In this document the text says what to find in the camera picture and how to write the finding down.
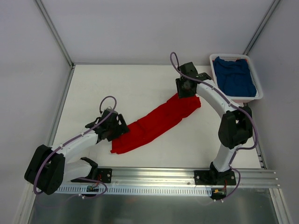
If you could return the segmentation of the red t shirt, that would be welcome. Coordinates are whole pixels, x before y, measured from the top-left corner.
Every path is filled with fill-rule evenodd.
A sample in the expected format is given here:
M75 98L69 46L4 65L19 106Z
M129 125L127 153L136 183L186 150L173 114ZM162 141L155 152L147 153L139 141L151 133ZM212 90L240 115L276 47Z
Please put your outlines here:
M179 98L176 93L146 116L128 125L129 132L112 140L112 154L124 154L144 146L201 107L199 97Z

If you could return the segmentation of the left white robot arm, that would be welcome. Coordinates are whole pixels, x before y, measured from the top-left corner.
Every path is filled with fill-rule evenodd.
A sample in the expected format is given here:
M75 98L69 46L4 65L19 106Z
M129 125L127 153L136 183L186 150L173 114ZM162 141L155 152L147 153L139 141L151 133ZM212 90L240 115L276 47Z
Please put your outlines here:
M99 181L103 173L98 164L87 157L73 158L103 140L112 141L128 133L129 128L122 114L105 109L95 121L85 125L79 135L60 145L40 145L24 174L24 179L35 190L51 195L64 182Z

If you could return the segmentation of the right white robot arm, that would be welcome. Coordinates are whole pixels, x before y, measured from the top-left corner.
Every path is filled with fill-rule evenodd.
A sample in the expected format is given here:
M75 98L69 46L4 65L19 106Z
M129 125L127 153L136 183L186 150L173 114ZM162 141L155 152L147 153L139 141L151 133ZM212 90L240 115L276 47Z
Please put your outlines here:
M220 148L209 170L196 171L195 183L206 185L235 185L231 163L237 151L253 136L252 111L248 106L238 106L218 89L211 77L198 73L192 62L175 67L180 74L176 79L178 96L202 97L221 119L218 130Z

